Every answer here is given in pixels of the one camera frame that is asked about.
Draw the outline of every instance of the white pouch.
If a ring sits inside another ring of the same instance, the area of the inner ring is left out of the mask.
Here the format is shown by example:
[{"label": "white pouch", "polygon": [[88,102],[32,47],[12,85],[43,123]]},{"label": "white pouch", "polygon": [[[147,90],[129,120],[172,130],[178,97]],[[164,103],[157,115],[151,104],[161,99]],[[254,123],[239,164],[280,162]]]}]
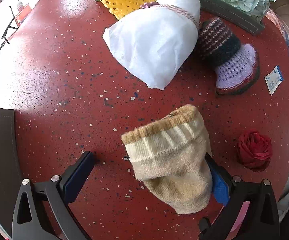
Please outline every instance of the white pouch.
[{"label": "white pouch", "polygon": [[[199,0],[157,0],[189,12],[197,23]],[[198,29],[186,16],[164,7],[131,12],[103,34],[117,61],[149,88],[163,90],[193,51]]]}]

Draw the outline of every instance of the knitted sock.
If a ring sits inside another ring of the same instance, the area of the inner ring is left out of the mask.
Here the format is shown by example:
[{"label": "knitted sock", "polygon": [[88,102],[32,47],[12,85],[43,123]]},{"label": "knitted sock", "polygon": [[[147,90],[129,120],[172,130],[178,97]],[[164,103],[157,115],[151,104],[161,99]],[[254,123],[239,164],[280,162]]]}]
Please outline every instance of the knitted sock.
[{"label": "knitted sock", "polygon": [[178,214],[209,202],[212,177],[204,157],[209,134],[197,108],[185,105],[165,118],[122,135],[135,176]]},{"label": "knitted sock", "polygon": [[219,18],[202,24],[197,49],[217,74],[216,92],[242,94],[259,78],[259,58],[250,44],[238,37]]}]

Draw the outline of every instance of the metal screw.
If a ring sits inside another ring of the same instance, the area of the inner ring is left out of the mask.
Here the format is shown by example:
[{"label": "metal screw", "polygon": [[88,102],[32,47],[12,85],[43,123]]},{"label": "metal screw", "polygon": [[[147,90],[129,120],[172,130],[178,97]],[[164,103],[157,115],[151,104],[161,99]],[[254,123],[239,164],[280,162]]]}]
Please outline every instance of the metal screw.
[{"label": "metal screw", "polygon": [[241,178],[239,176],[233,176],[232,179],[234,182],[240,182],[241,181]]},{"label": "metal screw", "polygon": [[29,179],[24,179],[23,181],[22,181],[22,185],[27,185],[29,183]]},{"label": "metal screw", "polygon": [[270,183],[270,180],[264,179],[263,184],[269,186],[271,183]]},{"label": "metal screw", "polygon": [[58,181],[59,179],[60,179],[59,175],[53,175],[53,176],[51,177],[51,181],[53,181],[53,182],[56,182],[56,181]]}]

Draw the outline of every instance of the red table surface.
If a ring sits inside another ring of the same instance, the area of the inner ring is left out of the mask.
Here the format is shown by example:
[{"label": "red table surface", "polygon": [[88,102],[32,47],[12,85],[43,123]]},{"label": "red table surface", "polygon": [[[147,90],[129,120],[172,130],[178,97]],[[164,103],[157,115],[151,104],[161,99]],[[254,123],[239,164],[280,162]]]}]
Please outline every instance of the red table surface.
[{"label": "red table surface", "polygon": [[[211,17],[202,12],[200,21]],[[278,199],[289,174],[289,56],[278,29],[264,18],[265,30],[254,37],[226,22],[242,43],[257,49],[261,71],[244,94],[218,97],[214,72],[195,55],[164,91],[147,88],[112,57],[102,39],[115,22],[94,0],[40,0],[1,52],[0,106],[16,109],[23,176],[48,180],[82,150],[93,151],[100,163],[70,204],[92,239],[197,239],[198,221],[214,218],[221,205],[211,198],[201,212],[176,214],[141,188],[123,159],[121,141],[123,133],[192,104],[204,118],[215,161],[243,180],[269,179]],[[276,65],[284,80],[270,96],[264,77]],[[237,139],[250,128],[272,138],[273,157],[263,172],[236,160]]]}]

